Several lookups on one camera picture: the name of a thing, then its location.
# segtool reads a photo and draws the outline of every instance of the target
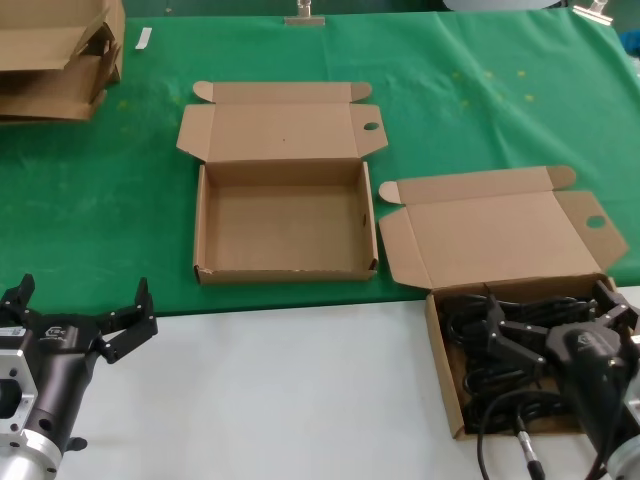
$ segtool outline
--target white table surface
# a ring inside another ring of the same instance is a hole
[[[640,287],[621,289],[640,304]],[[450,438],[424,302],[163,318],[100,361],[76,423],[89,441],[60,480],[479,479]],[[534,437],[549,479],[583,479],[586,437]],[[491,438],[492,480],[528,479],[514,438]]]

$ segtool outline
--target open cardboard box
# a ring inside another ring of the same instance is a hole
[[[0,123],[88,120],[122,73],[121,0],[0,0]]]
[[[369,172],[387,145],[365,83],[209,83],[178,148],[204,161],[194,268],[201,283],[367,280],[376,272]]]
[[[483,294],[515,302],[590,296],[628,247],[590,192],[561,191],[569,167],[535,167],[386,182],[380,196],[404,205],[379,221],[396,282],[425,288],[426,319],[451,434],[463,438],[464,353],[440,329],[442,299]],[[575,424],[547,419],[544,432]]]

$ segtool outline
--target green tablecloth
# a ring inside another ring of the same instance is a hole
[[[146,50],[140,30],[153,27]],[[566,10],[127,23],[122,84],[84,125],[0,128],[0,290],[36,278],[33,307],[99,311],[147,276],[159,312],[418,299],[382,255],[367,283],[201,287],[191,268],[197,162],[175,147],[192,84],[367,81],[390,146],[385,180],[571,165],[632,246],[640,284],[640,88],[613,30]],[[376,216],[390,207],[376,200]]]

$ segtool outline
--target black cable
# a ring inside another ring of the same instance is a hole
[[[483,453],[483,440],[485,435],[485,430],[487,424],[489,423],[489,418],[491,417],[491,413],[496,408],[496,406],[509,398],[517,398],[517,397],[530,397],[536,398],[539,400],[555,400],[561,399],[560,395],[554,392],[547,392],[544,390],[516,390],[512,392],[503,393],[502,395],[498,395],[493,401],[489,404],[484,415],[482,416],[482,421],[480,422],[480,429],[478,430],[478,441],[476,447],[476,453],[478,456],[478,466],[480,467],[480,473],[482,474],[482,478],[484,480],[491,480],[489,478],[489,474],[487,473],[487,467],[484,464],[484,453]]]
[[[618,407],[614,412],[611,427],[609,428],[607,435],[604,437],[604,440],[600,445],[598,452],[596,453],[596,459],[593,461],[591,470],[589,470],[589,473],[587,474],[587,478],[585,480],[599,480],[604,476],[602,474],[602,470],[604,470],[606,473],[606,468],[602,467],[602,462],[604,462],[604,459],[607,458],[607,455],[611,452],[613,439],[615,438],[616,430],[619,427],[620,419],[622,418],[622,412],[625,408],[624,397],[627,391],[627,386],[628,385],[625,385],[624,388],[621,389],[620,401],[618,402]]]
[[[613,444],[613,440],[615,438],[616,430],[618,429],[620,419],[622,418],[622,413],[624,411],[625,403],[623,401],[625,397],[626,387],[622,389],[620,395],[620,402],[618,403],[618,407],[614,413],[613,421],[611,422],[611,428],[607,435],[605,436],[605,440],[602,442],[602,445],[598,449],[596,454],[596,458],[587,474],[585,480],[599,480],[606,473],[606,469],[602,467],[602,462],[606,458],[607,454],[611,450],[611,445]],[[547,392],[542,390],[517,390],[513,392],[503,393],[502,395],[497,396],[493,401],[489,404],[484,415],[482,417],[482,421],[480,422],[480,428],[478,431],[478,440],[477,440],[477,448],[476,453],[478,457],[478,466],[480,467],[480,473],[482,474],[482,478],[484,480],[491,480],[489,478],[489,474],[487,473],[487,468],[484,464],[484,452],[483,452],[483,440],[484,435],[486,433],[486,427],[489,423],[489,418],[491,417],[491,413],[496,408],[496,406],[509,398],[517,398],[517,397],[530,397],[530,398],[538,398],[542,400],[543,398],[547,398],[548,400],[561,400],[561,397],[558,393]],[[520,428],[524,427],[524,423],[519,425]]]
[[[544,328],[595,318],[594,300],[573,297],[553,297],[532,303],[498,302],[508,321]],[[450,342],[460,346],[467,358],[463,388],[471,399],[463,406],[465,431],[478,433],[480,421],[488,405],[499,395],[520,390],[536,381],[531,372],[504,363],[487,352],[488,331],[486,326],[487,299],[481,295],[449,297],[440,304],[443,316],[444,335]],[[523,410],[523,420],[562,415],[569,412],[568,406],[559,399],[554,401],[526,400],[505,402],[495,409],[485,433],[510,430],[515,421],[516,409]]]

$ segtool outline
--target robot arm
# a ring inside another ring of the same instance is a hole
[[[605,464],[613,479],[638,480],[640,336],[632,336],[632,332],[640,315],[622,295],[609,291],[602,282],[595,285],[593,297],[602,312],[594,321],[546,329],[506,321],[495,296],[490,294],[487,350],[529,372],[532,378],[547,368],[560,396],[598,452],[596,469]],[[518,437],[523,433],[526,441],[521,439],[521,444],[531,471],[535,454],[524,428],[521,430]],[[544,478],[539,462],[535,470],[538,473],[532,477]]]
[[[34,289],[25,275],[0,300],[0,480],[55,478],[87,446],[71,431],[98,357],[114,363],[158,333],[146,279],[134,305],[98,316],[30,310]]]

